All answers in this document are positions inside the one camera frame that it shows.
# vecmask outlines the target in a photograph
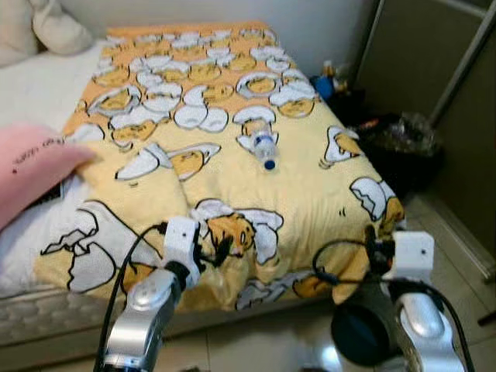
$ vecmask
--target blue object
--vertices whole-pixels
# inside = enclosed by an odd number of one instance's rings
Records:
[[[325,100],[331,98],[334,94],[334,84],[326,76],[317,77],[315,80],[315,89]]]
[[[269,170],[269,171],[272,171],[275,167],[276,167],[276,162],[273,161],[273,160],[267,160],[263,166],[265,167],[265,169]]]

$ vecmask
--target white wall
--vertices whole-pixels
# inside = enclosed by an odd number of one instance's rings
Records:
[[[95,35],[108,26],[259,19],[272,26],[306,74],[324,60],[353,64],[373,0],[60,0]]]

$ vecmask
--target white bedsheet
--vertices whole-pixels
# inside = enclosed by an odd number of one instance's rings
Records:
[[[71,116],[98,63],[103,41],[83,53],[62,57],[45,52],[0,68],[0,126],[20,120],[61,131]],[[37,285],[33,264],[40,254],[33,244],[69,223],[84,198],[81,182],[61,201],[31,208],[0,232],[0,298]]]
[[[64,197],[27,209],[0,233],[0,298],[17,295],[39,282],[34,262],[40,242],[73,229],[75,210],[87,198],[89,186],[78,176],[64,182]]]
[[[103,41],[71,57],[45,52],[0,68],[0,126],[31,120],[62,130],[98,63]]]

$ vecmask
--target wire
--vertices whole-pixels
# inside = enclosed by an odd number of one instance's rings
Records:
[[[93,372],[100,372],[103,368],[103,360],[105,357],[105,344],[107,342],[107,333],[109,330],[110,318],[112,317],[112,310],[114,308],[115,299],[117,298],[117,292],[119,291],[119,288],[124,281],[124,274],[126,273],[126,267],[131,261],[131,256],[133,255],[134,250],[136,249],[140,241],[144,239],[147,233],[149,233],[152,230],[158,230],[160,233],[164,233],[166,228],[167,228],[166,222],[162,222],[161,224],[150,226],[149,228],[147,228],[145,231],[143,231],[141,234],[138,235],[133,245],[131,246],[131,249],[129,249],[128,253],[126,254],[126,257],[124,258],[124,261],[122,262],[121,267],[119,269],[119,273],[117,274],[117,278],[115,279],[114,287],[112,289],[112,293],[110,294],[110,299],[108,300],[109,304],[107,305],[107,311],[105,312],[105,317],[103,319],[102,331],[100,332],[100,341],[98,344],[98,353],[95,360],[95,365],[93,366]]]
[[[424,288],[427,292],[431,292],[431,295],[435,295],[441,299],[443,304],[448,308],[453,321],[455,322],[456,331],[458,332],[458,336],[460,338],[460,345],[463,352],[463,358],[465,359],[465,363],[467,364],[468,372],[475,372],[474,362],[472,361],[472,357],[470,356],[470,351],[468,348],[467,338],[465,337],[465,332],[463,331],[462,322],[456,313],[455,308],[451,305],[451,302],[446,298],[444,294],[442,294],[439,290],[435,289],[433,286],[424,283],[423,281],[411,281],[406,278],[395,278],[395,279],[384,279],[382,277],[372,278],[366,280],[354,280],[354,279],[339,279],[335,274],[329,274],[324,271],[323,267],[317,267],[317,259],[320,257],[322,252],[329,248],[330,246],[334,246],[340,243],[351,243],[360,246],[367,246],[366,243],[360,242],[359,240],[350,240],[350,239],[337,239],[333,240],[326,245],[322,246],[314,255],[312,259],[312,269],[315,272],[315,276],[331,285],[339,285],[339,284],[378,284],[378,283],[389,283],[389,284],[413,284],[420,288]]]
[[[231,249],[231,244],[233,243],[232,241],[233,241],[232,236],[228,236],[227,238],[222,239],[219,244],[219,247],[215,252],[214,258],[211,258],[203,254],[200,256],[200,258],[204,261],[211,263],[213,267],[219,267],[224,263],[227,256],[229,255],[229,250]]]

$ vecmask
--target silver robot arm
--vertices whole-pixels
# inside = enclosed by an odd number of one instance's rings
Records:
[[[426,232],[395,232],[392,268],[384,278],[408,278],[430,283],[434,264],[434,239]],[[390,295],[391,287],[383,286]],[[463,364],[453,348],[453,330],[446,316],[430,296],[405,291],[395,300],[396,339],[408,370],[463,372]]]
[[[126,308],[107,341],[103,371],[149,372],[162,347],[162,332],[181,293],[199,281],[199,224],[170,219],[164,239],[164,269],[156,269],[129,292]]]

